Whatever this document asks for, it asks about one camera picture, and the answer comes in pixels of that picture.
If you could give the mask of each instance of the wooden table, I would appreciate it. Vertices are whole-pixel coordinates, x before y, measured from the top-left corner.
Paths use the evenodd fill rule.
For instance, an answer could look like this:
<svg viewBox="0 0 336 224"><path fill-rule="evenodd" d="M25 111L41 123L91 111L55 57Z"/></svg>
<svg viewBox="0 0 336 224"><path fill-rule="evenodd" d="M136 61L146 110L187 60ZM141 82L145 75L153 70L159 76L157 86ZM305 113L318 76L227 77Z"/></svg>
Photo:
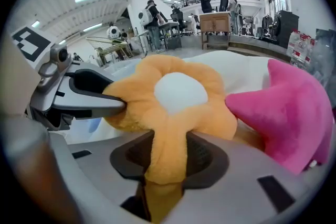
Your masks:
<svg viewBox="0 0 336 224"><path fill-rule="evenodd" d="M202 49L208 44L208 37L204 41L203 34L206 32L231 32L231 15L230 12L216 12L200 14L200 27L202 36Z"/></svg>

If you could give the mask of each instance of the man in black jacket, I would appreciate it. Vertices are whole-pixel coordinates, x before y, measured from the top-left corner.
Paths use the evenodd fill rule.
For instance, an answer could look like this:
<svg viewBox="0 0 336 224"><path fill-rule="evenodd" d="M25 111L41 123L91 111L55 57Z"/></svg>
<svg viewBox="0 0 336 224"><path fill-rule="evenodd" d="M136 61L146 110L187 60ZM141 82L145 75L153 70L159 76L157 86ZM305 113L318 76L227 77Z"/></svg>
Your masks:
<svg viewBox="0 0 336 224"><path fill-rule="evenodd" d="M200 0L200 1L201 1L201 7L202 7L203 13L212 12L212 7L211 7L211 4L210 4L211 0Z"/></svg>
<svg viewBox="0 0 336 224"><path fill-rule="evenodd" d="M74 53L73 53L73 56L74 56L73 58L74 58L75 61L82 61L82 62L84 62L84 61L82 60L82 58L80 58L80 56L79 56L77 53L74 52Z"/></svg>

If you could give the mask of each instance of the chair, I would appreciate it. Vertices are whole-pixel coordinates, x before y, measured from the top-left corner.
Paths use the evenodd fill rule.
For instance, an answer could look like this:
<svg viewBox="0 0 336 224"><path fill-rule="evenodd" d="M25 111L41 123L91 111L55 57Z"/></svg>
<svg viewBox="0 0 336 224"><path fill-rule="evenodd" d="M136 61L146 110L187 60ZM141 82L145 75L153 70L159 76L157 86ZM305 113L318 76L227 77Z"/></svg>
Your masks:
<svg viewBox="0 0 336 224"><path fill-rule="evenodd" d="M173 19L174 22L178 22L181 33L183 29L187 28L187 25L183 22L183 12L182 11L179 11L177 13L172 13L170 17Z"/></svg>

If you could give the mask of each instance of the person with white backpack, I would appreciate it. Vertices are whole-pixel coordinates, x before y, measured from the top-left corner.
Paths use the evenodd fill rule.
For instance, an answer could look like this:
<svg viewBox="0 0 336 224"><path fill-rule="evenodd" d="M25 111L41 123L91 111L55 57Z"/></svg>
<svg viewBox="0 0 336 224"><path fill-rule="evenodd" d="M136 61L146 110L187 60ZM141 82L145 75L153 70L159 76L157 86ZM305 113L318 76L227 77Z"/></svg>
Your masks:
<svg viewBox="0 0 336 224"><path fill-rule="evenodd" d="M141 25L144 26L145 29L148 30L148 34L156 48L156 53L161 53L164 49L161 49L160 42L160 31L159 31L159 23L164 24L165 21L160 15L160 12L156 8L156 4L154 0L148 0L147 7L139 14L139 19Z"/></svg>

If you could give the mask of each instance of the bottle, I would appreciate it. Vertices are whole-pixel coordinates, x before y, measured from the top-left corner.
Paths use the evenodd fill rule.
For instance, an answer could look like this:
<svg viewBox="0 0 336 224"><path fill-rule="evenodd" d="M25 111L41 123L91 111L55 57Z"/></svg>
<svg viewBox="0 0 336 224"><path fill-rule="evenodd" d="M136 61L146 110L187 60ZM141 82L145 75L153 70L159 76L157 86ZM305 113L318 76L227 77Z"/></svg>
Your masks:
<svg viewBox="0 0 336 224"><path fill-rule="evenodd" d="M294 50L295 43L299 39L300 39L300 31L297 31L296 29L294 29L294 31L290 34L289 41L288 41L288 47L287 47L287 51L286 51L286 54L288 56L293 55L293 50Z"/></svg>
<svg viewBox="0 0 336 224"><path fill-rule="evenodd" d="M307 54L306 35L301 34L300 39L295 43L290 64L303 69L305 66L305 59Z"/></svg>
<svg viewBox="0 0 336 224"><path fill-rule="evenodd" d="M312 51L314 49L315 46L315 39L311 38L310 42L307 46L307 54L306 54L306 58L304 59L305 63L304 63L304 68L307 69L308 66L310 65L310 60L311 60L311 56L312 56Z"/></svg>

